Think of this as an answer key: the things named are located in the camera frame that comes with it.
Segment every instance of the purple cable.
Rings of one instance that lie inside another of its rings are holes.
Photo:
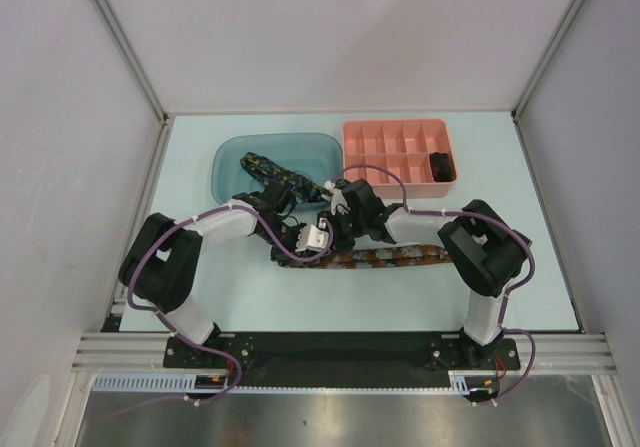
[[[160,248],[160,246],[166,242],[167,239],[169,239],[175,232],[177,232],[178,230],[193,224],[195,222],[197,222],[197,220],[199,219],[206,219],[207,217],[211,217],[212,215],[216,215],[222,212],[226,212],[229,211],[229,207],[228,206],[223,206],[223,207],[216,207],[215,209],[211,209],[208,210],[206,212],[203,212],[202,214],[200,214],[199,216],[197,216],[195,219],[194,218],[190,218],[190,219],[186,219],[183,220],[182,222],[179,222],[175,225],[173,225],[170,229],[168,229],[164,234],[162,234],[158,240],[156,240],[153,245],[151,245],[151,247],[149,248],[149,250],[142,256],[142,259],[140,259],[140,262],[138,263],[138,265],[136,266],[136,268],[133,271],[133,274],[131,275],[131,280],[129,281],[129,288],[128,288],[128,292],[127,292],[127,303],[131,306],[132,309],[134,310],[140,310],[140,311],[152,311],[156,314],[156,316],[158,317],[158,319],[160,320],[160,322],[162,322],[162,324],[167,327],[167,329],[169,329],[170,332],[175,332],[176,337],[178,337],[182,342],[184,342],[185,344],[189,345],[190,347],[194,348],[194,349],[198,349],[201,350],[203,352],[207,352],[209,354],[214,354],[214,355],[219,355],[221,357],[224,357],[228,360],[230,360],[231,362],[234,363],[234,365],[236,366],[236,377],[233,380],[233,382],[231,384],[229,384],[227,387],[225,387],[223,390],[221,390],[220,392],[218,392],[217,394],[215,394],[214,396],[205,399],[205,400],[200,400],[198,405],[205,405],[205,404],[209,404],[215,400],[218,400],[222,397],[224,397],[225,395],[227,395],[229,393],[229,391],[231,391],[234,387],[236,387],[239,383],[240,383],[240,379],[242,378],[242,366],[240,365],[240,362],[238,362],[238,360],[233,357],[232,355],[223,352],[221,350],[217,350],[217,349],[212,349],[210,347],[205,347],[203,345],[197,344],[195,342],[193,342],[191,339],[185,337],[184,335],[182,335],[180,332],[177,331],[177,329],[171,324],[171,322],[164,316],[162,315],[162,313],[160,313],[155,307],[151,307],[151,306],[144,306],[144,305],[139,305],[136,304],[133,300],[133,291],[136,285],[136,282],[138,281],[140,274],[142,272],[142,270],[144,269],[144,267],[147,265],[147,263],[149,262],[149,260],[151,259],[151,257],[153,257],[156,253],[156,251]],[[319,259],[320,257],[322,257],[323,255],[325,255],[329,249],[331,248],[331,244],[333,243],[333,226],[329,223],[329,221],[327,221],[326,225],[327,225],[327,231],[329,232],[329,239],[327,241],[327,245],[317,254],[311,256],[311,257],[299,257],[295,254],[293,254],[292,252],[290,252],[289,250],[287,250],[287,248],[282,245],[282,243],[280,242],[280,240],[276,237],[275,233],[273,232],[273,230],[271,229],[271,227],[269,227],[269,225],[267,224],[267,222],[260,216],[260,214],[258,214],[255,210],[251,209],[250,207],[245,207],[244,205],[232,205],[231,206],[231,210],[242,210],[244,212],[248,212],[249,214],[253,215],[258,222],[260,222],[260,224],[262,225],[262,227],[264,228],[264,230],[267,232],[267,234],[269,235],[269,237],[271,237],[271,240],[273,240],[273,243],[290,259],[296,261],[296,262],[313,262],[314,260]],[[147,400],[145,402],[142,402],[140,404],[136,404],[133,405],[131,407],[127,407],[125,409],[119,410],[117,412],[113,412],[107,416],[105,416],[105,419],[110,419],[122,414],[126,414],[129,412],[132,412],[136,409],[142,408],[142,407],[146,407],[147,405],[151,405],[151,404],[155,404],[157,402],[164,402],[165,400],[182,400],[184,399],[184,397],[182,396],[177,396],[177,395],[166,395],[163,397],[158,397],[155,399],[150,399]]]
[[[215,209],[203,212],[202,214],[199,215],[198,218],[206,219],[207,217],[211,217],[212,215],[217,214],[218,212],[224,212],[226,210],[229,210],[229,208],[228,207],[216,207]],[[129,306],[132,309],[134,309],[134,310],[142,310],[142,311],[149,311],[149,312],[156,312],[158,310],[155,307],[136,304],[133,301],[133,290],[134,290],[133,288],[136,285],[136,282],[138,282],[138,278],[140,277],[140,274],[142,273],[142,269],[144,269],[144,267],[147,265],[147,262],[149,262],[151,257],[156,255],[156,251],[160,248],[160,246],[162,244],[164,244],[165,241],[169,237],[171,237],[175,232],[177,232],[178,230],[182,229],[183,227],[186,227],[189,224],[193,224],[193,219],[186,219],[186,220],[183,220],[182,222],[172,226],[169,230],[167,230],[164,234],[162,234],[158,238],[158,240],[156,240],[153,243],[153,245],[149,248],[147,253],[142,256],[142,259],[140,259],[140,262],[138,263],[136,268],[133,270],[133,275],[131,276],[131,280],[129,281],[129,289],[127,291],[127,303],[129,304]]]
[[[469,217],[472,219],[482,220],[483,222],[494,225],[504,230],[518,244],[518,246],[522,249],[522,251],[526,255],[527,260],[529,261],[529,272],[522,280],[516,282],[510,287],[507,287],[504,290],[504,298],[502,300],[502,305],[500,306],[500,315],[498,316],[498,324],[502,326],[502,321],[504,320],[504,316],[507,313],[507,304],[509,303],[509,294],[513,292],[515,289],[520,288],[524,284],[529,282],[533,278],[533,274],[535,274],[535,271],[536,271],[536,261],[533,258],[533,254],[531,253],[531,249],[529,248],[527,243],[524,240],[522,240],[522,237],[520,237],[518,233],[515,230],[511,229],[507,224],[500,222],[499,220],[496,220],[492,217],[489,217],[488,215],[478,214],[475,212],[464,212],[462,210],[451,210],[451,211],[444,211],[444,212],[440,212],[437,210],[410,210],[409,213],[414,215],[430,215],[430,216],[436,216],[436,217],[439,217],[442,215],[445,215],[447,217]]]
[[[520,384],[522,384],[522,382],[524,382],[524,380],[529,376],[531,369],[533,369],[533,362],[536,360],[536,341],[533,339],[533,335],[531,335],[530,332],[527,332],[526,330],[522,330],[522,329],[502,329],[502,331],[505,334],[509,334],[509,335],[521,334],[527,337],[529,339],[529,342],[531,343],[531,357],[529,357],[529,363],[527,364],[527,367],[524,369],[524,372],[522,373],[520,378],[516,381],[516,383],[513,384],[509,390],[495,397],[493,399],[494,401],[498,399],[502,399],[507,395],[509,395],[514,390],[516,390],[520,386]],[[478,402],[478,403],[480,405],[489,405],[489,404],[492,404],[493,402],[491,402],[490,400],[487,400],[485,402]]]
[[[276,244],[276,247],[278,247],[283,254],[285,254],[287,257],[289,257],[291,260],[295,262],[313,262],[314,260],[318,260],[320,257],[322,257],[327,252],[329,252],[329,249],[331,248],[331,244],[333,243],[333,226],[327,220],[327,231],[329,232],[329,240],[327,241],[326,247],[324,247],[320,252],[318,252],[315,255],[312,255],[311,257],[298,257],[294,253],[288,251],[287,248],[284,245],[282,245],[282,242],[278,240],[278,237],[276,237],[276,234],[273,232],[273,230],[271,230],[271,227],[269,227],[267,222],[255,210],[253,210],[250,207],[245,207],[244,205],[237,205],[237,204],[233,205],[231,208],[233,210],[244,210],[245,212],[249,212],[256,219],[258,219],[258,222],[260,222],[262,227],[264,227],[264,230],[267,232],[267,234],[269,234],[269,237],[271,237],[271,240],[273,240],[273,243]]]
[[[513,286],[507,288],[505,290],[505,298],[503,300],[502,306],[500,308],[500,316],[499,316],[499,320],[498,323],[500,324],[500,326],[502,327],[502,321],[504,320],[504,314],[506,312],[506,304],[508,301],[508,294],[511,293],[513,290],[523,286],[524,284],[526,284],[529,280],[531,280],[531,278],[533,277],[533,274],[535,272],[535,261],[533,259],[533,255],[531,254],[531,250],[529,249],[529,246],[522,240],[522,238],[514,231],[512,230],[509,226],[507,226],[506,224],[497,221],[491,217],[488,217],[486,215],[483,214],[477,214],[477,213],[473,213],[473,212],[464,212],[464,211],[444,211],[444,212],[440,212],[440,211],[432,211],[432,210],[409,210],[409,206],[407,203],[407,189],[404,185],[404,182],[402,181],[402,179],[400,179],[400,177],[398,177],[397,175],[395,175],[393,172],[390,172],[389,170],[383,168],[383,167],[379,167],[377,165],[372,165],[372,164],[354,164],[354,165],[350,165],[348,167],[345,167],[344,169],[342,169],[340,172],[338,172],[338,174],[333,178],[334,180],[339,178],[344,172],[348,171],[348,170],[352,170],[352,169],[357,169],[357,168],[367,168],[367,169],[373,169],[373,170],[377,170],[379,172],[382,172],[384,174],[387,174],[388,176],[390,176],[391,178],[393,178],[394,180],[396,180],[398,182],[398,184],[400,185],[400,188],[402,189],[402,205],[404,207],[404,209],[409,212],[410,214],[415,214],[415,215],[429,215],[429,216],[441,216],[441,215],[446,215],[449,217],[459,217],[459,216],[464,216],[464,217],[471,217],[471,218],[475,218],[478,220],[482,220],[484,222],[487,222],[489,224],[495,225],[499,228],[501,228],[502,230],[504,230],[508,235],[510,235],[515,241],[516,243],[522,248],[522,250],[525,252],[527,259],[529,260],[529,273],[527,274],[527,276],[522,279],[521,281],[517,282],[516,284],[514,284]],[[332,225],[327,221],[327,230],[329,232],[329,239],[327,242],[327,246],[320,252],[318,252],[316,255],[313,255],[311,257],[299,257],[295,254],[293,254],[292,252],[290,252],[289,250],[287,250],[284,245],[282,245],[282,243],[280,242],[280,240],[278,240],[278,238],[276,237],[275,233],[273,232],[273,230],[269,227],[269,225],[266,223],[266,221],[260,216],[260,214],[258,214],[255,210],[251,209],[250,207],[245,207],[243,205],[233,205],[231,206],[232,210],[242,210],[245,212],[248,212],[249,214],[253,215],[254,217],[256,217],[256,219],[258,220],[258,222],[260,222],[260,224],[262,225],[262,227],[264,228],[265,232],[267,232],[267,234],[269,235],[269,237],[271,237],[271,240],[273,240],[273,243],[290,259],[292,259],[295,262],[313,262],[314,260],[319,259],[320,257],[322,257],[323,255],[325,255],[329,249],[331,248],[331,244],[333,243],[333,227]],[[215,215],[217,213],[220,212],[224,212],[229,210],[229,207],[217,207],[215,209],[209,210],[207,212],[204,212],[202,214],[200,214],[199,216],[196,217],[196,219],[187,219],[184,220],[178,224],[175,224],[174,226],[172,226],[169,230],[167,230],[164,234],[162,234],[158,240],[156,240],[156,242],[151,246],[151,248],[147,251],[147,253],[142,257],[142,259],[140,260],[139,264],[136,266],[133,275],[131,276],[131,280],[129,282],[129,289],[128,289],[128,293],[127,293],[127,302],[129,303],[129,305],[131,306],[131,308],[135,309],[135,310],[142,310],[142,311],[154,311],[157,314],[159,314],[159,312],[157,312],[157,309],[155,309],[154,307],[150,307],[150,306],[142,306],[142,305],[138,305],[133,301],[133,290],[134,290],[134,286],[135,283],[137,282],[138,278],[140,277],[140,273],[142,272],[142,269],[144,268],[144,266],[147,264],[147,262],[149,262],[149,259],[151,259],[151,257],[153,255],[155,255],[156,251],[158,250],[158,248],[169,238],[171,237],[171,235],[173,235],[176,231],[178,231],[179,229],[186,227],[189,224],[195,223],[198,219],[205,219],[207,217],[210,217],[212,215]],[[175,328],[173,327],[173,325],[171,325],[171,323],[163,316],[163,315],[158,315],[158,318],[160,319],[160,321],[167,327],[169,328],[170,331],[175,332]],[[528,332],[521,330],[521,329],[503,329],[503,331],[505,333],[521,333],[523,335],[526,335],[529,340],[531,341],[531,360],[529,361],[529,365],[527,365],[527,368],[525,369],[525,372],[523,373],[522,377],[520,377],[520,379],[518,379],[518,381],[508,390],[506,391],[504,394],[499,395],[497,398],[501,398],[504,397],[506,395],[508,395],[509,393],[511,393],[513,390],[515,390],[516,387],[518,387],[523,381],[524,379],[529,375],[529,372],[531,371],[531,368],[533,367],[533,360],[535,358],[535,353],[536,353],[536,347],[535,347],[535,341],[533,339],[533,336],[531,336],[531,334],[529,334]],[[191,341],[190,339],[188,339],[187,337],[185,337],[184,335],[176,332],[176,336],[183,341],[184,343],[186,343],[187,345],[195,348],[195,349],[199,349],[202,350],[204,352],[207,353],[211,353],[211,354],[215,354],[215,355],[220,355],[222,357],[225,357],[227,359],[229,359],[230,361],[232,361],[236,367],[237,367],[237,375],[236,378],[234,379],[234,381],[227,386],[224,390],[222,390],[221,392],[219,392],[218,394],[214,395],[213,397],[211,397],[210,399],[207,399],[206,401],[200,402],[201,404],[206,404],[206,403],[210,403],[213,402],[214,400],[217,400],[221,397],[223,397],[224,395],[226,395],[231,389],[233,389],[239,382],[240,382],[240,378],[242,376],[242,369],[240,366],[240,363],[238,362],[238,360],[227,354],[226,352],[220,351],[220,350],[216,350],[216,349],[211,349],[209,347],[205,347],[202,345],[199,345],[193,341]],[[131,412],[135,409],[138,409],[140,407],[144,407],[156,402],[162,402],[165,400],[176,400],[176,399],[182,399],[182,397],[178,397],[178,396],[164,396],[164,397],[159,397],[156,399],[151,399],[148,400],[146,402],[143,402],[141,404],[137,404],[135,406],[132,407],[128,407],[126,409],[120,410],[118,412],[112,413],[109,416],[105,417],[105,418],[111,418],[111,417],[115,417],[117,415],[121,415],[124,413],[128,413]]]
[[[522,251],[525,253],[525,255],[527,257],[527,260],[529,261],[529,272],[527,273],[527,275],[522,280],[516,282],[511,287],[507,287],[505,289],[505,291],[504,291],[504,299],[502,300],[502,305],[500,305],[500,313],[498,315],[498,325],[500,326],[500,328],[502,329],[502,331],[504,333],[507,333],[507,334],[522,334],[522,335],[527,336],[527,338],[531,342],[531,359],[529,360],[529,365],[527,365],[527,368],[525,369],[525,371],[522,374],[522,376],[518,379],[518,381],[509,390],[507,390],[504,394],[499,395],[498,397],[496,397],[496,399],[502,398],[502,397],[510,394],[520,384],[522,384],[522,382],[524,382],[524,380],[528,377],[529,373],[531,372],[531,369],[533,368],[533,361],[534,361],[535,356],[536,356],[536,342],[535,342],[533,336],[529,332],[527,332],[526,330],[522,330],[522,329],[505,329],[505,328],[502,327],[502,322],[504,321],[504,316],[505,316],[505,314],[507,312],[507,304],[509,302],[509,294],[511,292],[513,292],[515,289],[518,289],[518,288],[522,287],[523,285],[525,285],[527,282],[529,282],[533,278],[533,274],[536,271],[536,263],[535,263],[535,260],[533,258],[533,254],[531,253],[531,249],[526,244],[526,242],[522,239],[522,237],[520,237],[520,235],[518,235],[518,233],[515,230],[511,229],[507,224],[505,224],[503,222],[500,222],[499,220],[496,220],[496,219],[494,219],[492,217],[489,217],[487,215],[477,214],[475,212],[464,212],[464,211],[410,210],[409,209],[409,205],[407,203],[407,188],[405,187],[404,182],[402,181],[402,179],[400,179],[393,172],[390,172],[390,171],[388,171],[387,169],[385,169],[383,167],[378,167],[377,165],[371,165],[371,164],[353,164],[353,165],[350,165],[350,166],[345,167],[344,169],[342,169],[338,173],[338,175],[336,177],[334,177],[334,180],[337,177],[339,177],[340,175],[342,175],[343,173],[345,173],[346,171],[348,171],[348,170],[362,169],[362,168],[374,169],[374,170],[377,170],[379,172],[383,172],[383,173],[389,175],[390,177],[392,177],[393,179],[395,179],[398,182],[398,184],[400,185],[400,188],[402,189],[402,205],[404,207],[404,210],[407,211],[409,214],[429,215],[429,216],[435,216],[435,217],[440,217],[442,215],[447,216],[447,217],[470,217],[470,218],[482,220],[482,221],[487,222],[488,224],[494,225],[494,226],[502,229],[504,232],[506,232],[518,244],[518,246],[522,249]]]
[[[335,180],[339,179],[342,174],[344,174],[345,172],[347,172],[349,170],[353,170],[353,169],[373,169],[373,170],[377,170],[378,172],[382,172],[383,174],[387,174],[389,177],[391,177],[396,182],[398,182],[398,184],[400,185],[400,188],[402,189],[402,205],[404,206],[404,210],[409,212],[409,205],[407,204],[407,199],[408,199],[409,196],[407,194],[407,188],[405,187],[404,182],[402,182],[402,179],[400,177],[398,177],[393,172],[385,169],[384,167],[379,167],[379,166],[373,165],[373,164],[353,164],[353,165],[349,165],[348,167],[345,167],[344,169],[342,169],[340,172],[338,172],[336,175],[334,175],[331,180],[335,181]]]

